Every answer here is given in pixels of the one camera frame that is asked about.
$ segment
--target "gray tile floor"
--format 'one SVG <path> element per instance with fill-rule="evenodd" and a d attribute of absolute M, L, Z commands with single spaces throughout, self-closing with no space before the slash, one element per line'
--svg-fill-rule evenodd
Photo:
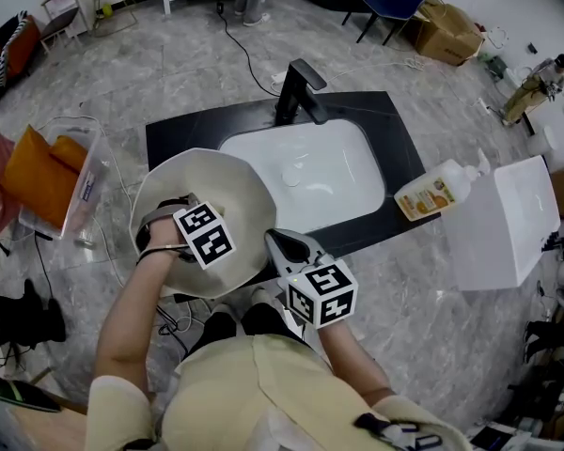
<path fill-rule="evenodd" d="M 215 0 L 177 2 L 165 18 L 161 1 L 149 2 L 136 12 L 139 25 L 103 39 L 84 39 L 81 51 L 69 47 L 55 52 L 0 102 L 0 130 L 17 139 L 28 123 L 38 128 L 58 115 L 96 117 L 133 195 L 148 172 L 147 123 L 268 98 L 251 79 L 242 51 L 225 35 L 214 6 Z M 298 57 L 326 79 L 370 66 L 339 76 L 325 91 L 389 92 L 427 168 L 449 158 L 474 163 L 478 148 L 493 165 L 525 157 L 524 128 L 507 130 L 479 105 L 472 106 L 478 97 L 500 104 L 476 62 L 454 68 L 418 57 L 424 64 L 419 70 L 384 65 L 413 63 L 415 54 L 402 40 L 390 45 L 405 51 L 383 47 L 388 27 L 382 23 L 357 45 L 365 15 L 354 15 L 341 26 L 342 14 L 306 0 L 268 0 L 267 6 L 272 20 L 251 29 L 231 14 L 230 3 L 226 10 L 230 32 L 252 55 L 255 74 L 265 86 L 271 74 Z M 114 169 L 111 174 L 96 217 L 117 273 L 125 278 L 134 264 L 127 231 L 130 212 Z M 97 246 L 92 250 L 68 242 L 39 243 L 70 337 L 64 344 L 39 345 L 27 353 L 22 373 L 31 376 L 50 365 L 60 387 L 80 402 L 86 401 L 102 320 L 118 293 L 96 226 L 93 239 Z M 23 295 L 23 280 L 30 277 L 48 297 L 33 240 L 14 243 L 12 249 L 9 258 L 0 252 L 0 295 Z M 520 288 L 461 293 L 454 284 L 443 226 L 436 221 L 357 252 L 348 261 L 361 286 L 350 324 L 399 393 L 461 428 L 502 409 L 509 397 L 506 386 L 525 371 L 525 322 L 542 315 L 537 280 L 553 294 L 554 256 L 545 256 Z M 199 319 L 207 317 L 199 303 L 192 307 Z M 173 316 L 187 315 L 185 306 L 167 303 L 166 308 Z M 186 324 L 187 319 L 180 321 L 181 327 Z M 182 337 L 191 346 L 200 332 L 193 323 Z M 164 390 L 179 356 L 173 339 L 157 335 L 155 328 L 149 354 L 155 391 Z"/>

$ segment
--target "black cable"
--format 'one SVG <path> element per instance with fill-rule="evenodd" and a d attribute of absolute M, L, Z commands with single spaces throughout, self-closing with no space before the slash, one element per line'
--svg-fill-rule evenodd
<path fill-rule="evenodd" d="M 176 331 L 180 330 L 178 323 L 160 305 L 157 305 L 157 312 L 165 321 L 165 324 L 159 328 L 159 335 L 171 335 L 184 349 L 185 354 L 183 357 L 186 357 L 188 355 L 188 348 L 186 348 L 186 345 L 182 342 L 182 340 L 176 336 Z"/>
<path fill-rule="evenodd" d="M 36 243 L 36 249 L 38 250 L 39 262 L 41 263 L 41 268 L 44 271 L 44 275 L 46 276 L 46 282 L 48 283 L 48 289 L 50 290 L 50 298 L 54 299 L 55 295 L 53 294 L 53 286 L 52 284 L 50 284 L 48 273 L 46 272 L 46 268 L 44 267 L 44 260 L 41 258 L 41 252 L 39 251 L 38 234 L 34 234 L 34 242 Z"/>
<path fill-rule="evenodd" d="M 263 90 L 265 93 L 270 94 L 274 97 L 279 97 L 279 95 L 274 94 L 273 92 L 270 92 L 268 89 L 266 89 L 264 86 L 262 86 L 259 83 L 259 80 L 257 80 L 257 77 L 255 76 L 255 73 L 253 72 L 253 66 L 251 65 L 251 56 L 248 54 L 248 52 L 246 51 L 246 49 L 240 44 L 239 41 L 237 41 L 235 38 L 233 38 L 230 33 L 227 31 L 227 20 L 224 17 L 224 15 L 222 15 L 221 13 L 218 13 L 219 18 L 222 19 L 224 21 L 224 23 L 226 24 L 226 35 L 228 37 L 230 37 L 232 40 L 234 40 L 236 42 L 236 45 L 238 45 L 240 48 L 243 49 L 244 53 L 246 54 L 246 61 L 248 62 L 248 69 L 251 72 L 251 76 L 253 77 L 253 80 L 257 83 L 257 85 L 259 86 L 259 88 L 261 90 Z"/>
<path fill-rule="evenodd" d="M 504 116 L 501 115 L 501 113 L 498 110 L 493 109 L 491 106 L 488 106 L 487 109 L 490 110 L 491 112 L 495 113 L 496 115 L 498 115 L 499 118 L 504 117 Z"/>
<path fill-rule="evenodd" d="M 228 37 L 230 37 L 232 40 L 234 40 L 236 45 L 238 45 L 240 48 L 243 49 L 244 54 L 246 55 L 246 61 L 248 62 L 248 69 L 251 72 L 251 77 L 253 77 L 253 80 L 258 85 L 258 87 L 261 90 L 263 90 L 266 94 L 270 94 L 273 97 L 279 97 L 279 95 L 276 95 L 273 92 L 270 92 L 267 88 L 262 86 L 259 83 L 259 80 L 257 80 L 257 77 L 255 76 L 255 73 L 253 72 L 253 66 L 251 65 L 251 55 L 249 55 L 248 52 L 246 51 L 246 49 L 241 45 L 241 43 L 239 41 L 237 41 L 235 38 L 233 38 L 231 36 L 231 34 L 227 31 L 227 20 L 226 20 L 226 17 L 224 17 L 223 12 L 224 12 L 224 4 L 221 1 L 219 1 L 219 2 L 217 2 L 217 15 L 219 15 L 219 18 L 222 19 L 224 21 L 224 24 L 226 25 L 226 27 L 225 27 L 226 35 Z"/>
<path fill-rule="evenodd" d="M 20 356 L 23 356 L 24 354 L 28 353 L 31 350 L 32 350 L 31 347 L 29 347 L 23 352 L 15 353 L 16 359 L 18 360 Z M 2 363 L 0 363 L 0 369 L 7 365 L 7 361 L 10 358 L 11 355 L 10 353 L 12 351 L 14 351 L 14 346 L 12 343 L 10 343 L 10 345 L 8 346 L 7 355 L 5 357 L 0 357 L 0 361 L 2 361 Z M 25 371 L 25 367 L 21 363 L 17 363 L 17 367 L 20 367 L 22 371 Z"/>

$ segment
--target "soap dispenser bottle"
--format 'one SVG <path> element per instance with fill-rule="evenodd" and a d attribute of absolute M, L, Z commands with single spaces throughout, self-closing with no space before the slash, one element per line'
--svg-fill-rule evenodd
<path fill-rule="evenodd" d="M 478 167 L 462 167 L 449 159 L 423 176 L 404 185 L 395 200 L 410 221 L 417 221 L 461 204 L 470 194 L 471 184 L 491 172 L 491 165 L 481 149 Z"/>

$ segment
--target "black faucet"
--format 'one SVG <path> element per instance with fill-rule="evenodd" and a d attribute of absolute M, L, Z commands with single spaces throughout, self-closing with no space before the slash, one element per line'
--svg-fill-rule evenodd
<path fill-rule="evenodd" d="M 307 88 L 307 84 L 315 90 L 326 87 L 326 81 L 303 58 L 290 62 L 275 110 L 275 125 L 292 123 L 299 105 L 305 109 L 314 123 L 321 125 L 328 121 L 328 112 Z"/>

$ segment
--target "orange cushion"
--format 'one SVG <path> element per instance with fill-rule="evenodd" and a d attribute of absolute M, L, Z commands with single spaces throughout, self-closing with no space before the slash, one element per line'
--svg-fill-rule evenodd
<path fill-rule="evenodd" d="M 39 218 L 61 228 L 77 182 L 77 175 L 50 157 L 44 138 L 27 126 L 15 147 L 0 185 Z"/>
<path fill-rule="evenodd" d="M 87 150 L 67 135 L 59 135 L 50 147 L 50 155 L 79 174 L 82 172 Z"/>

